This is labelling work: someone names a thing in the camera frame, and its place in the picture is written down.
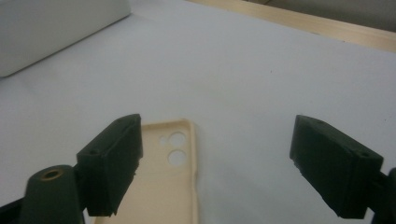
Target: white table surface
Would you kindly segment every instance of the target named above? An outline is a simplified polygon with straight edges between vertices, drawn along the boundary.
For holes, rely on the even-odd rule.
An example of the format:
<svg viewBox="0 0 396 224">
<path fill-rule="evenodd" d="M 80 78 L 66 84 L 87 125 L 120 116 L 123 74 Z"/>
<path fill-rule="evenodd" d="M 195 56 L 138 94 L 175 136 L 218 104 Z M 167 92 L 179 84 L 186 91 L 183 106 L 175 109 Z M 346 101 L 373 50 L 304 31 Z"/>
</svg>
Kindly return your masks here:
<svg viewBox="0 0 396 224">
<path fill-rule="evenodd" d="M 323 119 L 396 166 L 396 54 L 181 0 L 133 15 L 0 79 L 0 204 L 109 122 L 197 126 L 202 224 L 343 220 L 289 159 L 294 117 Z"/>
</svg>

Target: beige phone case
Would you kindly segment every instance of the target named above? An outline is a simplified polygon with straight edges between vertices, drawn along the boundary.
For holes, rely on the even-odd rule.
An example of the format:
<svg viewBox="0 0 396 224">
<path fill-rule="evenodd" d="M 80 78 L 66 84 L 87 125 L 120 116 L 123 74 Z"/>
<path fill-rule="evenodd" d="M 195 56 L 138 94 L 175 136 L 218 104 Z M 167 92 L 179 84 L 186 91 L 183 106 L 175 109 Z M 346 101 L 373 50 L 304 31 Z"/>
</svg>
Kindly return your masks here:
<svg viewBox="0 0 396 224">
<path fill-rule="evenodd" d="M 192 122 L 143 125 L 142 135 L 144 156 L 117 215 L 93 224 L 197 224 Z"/>
</svg>

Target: wooden edge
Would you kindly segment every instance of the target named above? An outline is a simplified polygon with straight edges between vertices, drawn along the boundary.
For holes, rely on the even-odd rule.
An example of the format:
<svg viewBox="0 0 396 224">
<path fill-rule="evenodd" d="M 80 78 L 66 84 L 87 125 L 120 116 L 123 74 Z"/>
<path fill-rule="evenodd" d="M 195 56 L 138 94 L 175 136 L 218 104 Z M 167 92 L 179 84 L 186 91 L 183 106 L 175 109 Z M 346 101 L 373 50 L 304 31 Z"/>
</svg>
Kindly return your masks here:
<svg viewBox="0 0 396 224">
<path fill-rule="evenodd" d="M 334 21 L 277 7 L 268 7 L 242 0 L 188 0 L 211 7 L 223 8 L 251 17 L 271 21 L 317 35 L 374 49 L 396 52 L 396 33 Z"/>
</svg>

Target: screw hole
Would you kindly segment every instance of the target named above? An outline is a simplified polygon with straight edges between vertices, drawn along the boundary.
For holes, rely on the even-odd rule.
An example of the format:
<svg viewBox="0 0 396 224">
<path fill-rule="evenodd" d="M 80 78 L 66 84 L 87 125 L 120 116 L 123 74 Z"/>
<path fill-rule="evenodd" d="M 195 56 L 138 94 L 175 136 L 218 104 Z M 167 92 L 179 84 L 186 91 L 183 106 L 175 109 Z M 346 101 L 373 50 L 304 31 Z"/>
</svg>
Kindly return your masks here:
<svg viewBox="0 0 396 224">
<path fill-rule="evenodd" d="M 41 176 L 41 180 L 42 180 L 42 181 L 53 180 L 53 179 L 56 179 L 56 178 L 58 178 L 59 176 L 61 176 L 63 173 L 64 173 L 64 171 L 63 171 L 63 170 L 59 170 L 59 169 L 50 170 L 50 171 L 47 171 L 46 173 L 44 173 L 44 174 Z"/>
</svg>

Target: white box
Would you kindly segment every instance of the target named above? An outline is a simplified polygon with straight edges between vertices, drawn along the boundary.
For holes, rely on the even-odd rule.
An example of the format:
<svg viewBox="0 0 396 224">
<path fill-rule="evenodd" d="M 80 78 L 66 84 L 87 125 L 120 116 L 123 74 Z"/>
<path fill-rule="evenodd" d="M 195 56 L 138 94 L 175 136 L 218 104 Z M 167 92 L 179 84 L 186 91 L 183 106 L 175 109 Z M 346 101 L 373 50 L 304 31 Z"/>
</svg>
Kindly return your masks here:
<svg viewBox="0 0 396 224">
<path fill-rule="evenodd" d="M 0 77 L 130 13 L 128 0 L 0 0 Z"/>
</svg>

